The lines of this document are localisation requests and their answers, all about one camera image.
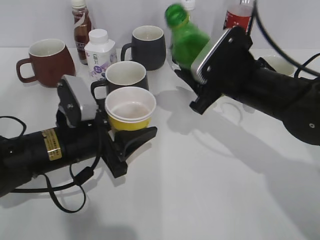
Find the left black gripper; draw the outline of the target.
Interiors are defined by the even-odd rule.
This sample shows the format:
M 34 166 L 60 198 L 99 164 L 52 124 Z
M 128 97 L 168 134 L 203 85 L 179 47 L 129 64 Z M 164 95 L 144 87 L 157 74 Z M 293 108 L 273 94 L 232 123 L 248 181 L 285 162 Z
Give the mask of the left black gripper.
M 115 133 L 112 140 L 111 129 L 107 116 L 97 111 L 94 119 L 98 135 L 98 155 L 103 159 L 114 178 L 127 174 L 125 162 L 138 148 L 156 137 L 158 128 L 155 126 L 139 130 L 121 130 Z

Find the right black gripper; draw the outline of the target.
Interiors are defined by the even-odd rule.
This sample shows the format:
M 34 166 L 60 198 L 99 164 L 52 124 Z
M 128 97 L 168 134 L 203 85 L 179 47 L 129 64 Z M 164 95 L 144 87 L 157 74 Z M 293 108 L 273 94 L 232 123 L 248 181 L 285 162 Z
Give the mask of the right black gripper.
M 189 106 L 200 115 L 203 115 L 222 95 L 234 88 L 234 79 L 230 76 L 214 75 L 209 77 L 207 83 L 200 84 L 187 69 L 175 69 L 174 72 L 196 93 L 197 98 Z

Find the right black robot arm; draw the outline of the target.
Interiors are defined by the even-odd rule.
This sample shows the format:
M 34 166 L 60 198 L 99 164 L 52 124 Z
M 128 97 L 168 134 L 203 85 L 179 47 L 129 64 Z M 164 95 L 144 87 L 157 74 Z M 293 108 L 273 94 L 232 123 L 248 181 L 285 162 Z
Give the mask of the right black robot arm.
M 197 129 L 210 134 L 225 146 L 244 151 L 257 150 L 259 141 L 213 111 L 220 96 L 225 95 L 278 121 L 299 141 L 320 145 L 320 80 L 292 78 L 263 67 L 251 55 L 229 61 L 214 60 L 206 74 L 207 83 L 196 82 L 189 70 L 175 74 L 188 89 L 156 91 L 151 86 L 158 106 L 172 115 L 170 128 L 183 135 Z

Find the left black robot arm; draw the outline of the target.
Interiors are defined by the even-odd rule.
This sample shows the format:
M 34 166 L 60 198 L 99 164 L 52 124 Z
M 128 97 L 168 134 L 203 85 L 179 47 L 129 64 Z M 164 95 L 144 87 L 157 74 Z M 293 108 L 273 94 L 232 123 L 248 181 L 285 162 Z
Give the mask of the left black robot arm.
M 32 178 L 60 168 L 96 158 L 91 166 L 75 175 L 71 183 L 53 188 L 60 191 L 82 185 L 94 174 L 103 159 L 114 178 L 127 173 L 128 165 L 118 154 L 108 131 L 109 126 L 98 118 L 67 125 L 66 117 L 56 115 L 57 126 L 13 138 L 0 138 L 0 195 L 9 193 L 45 193 L 48 188 L 22 189 Z

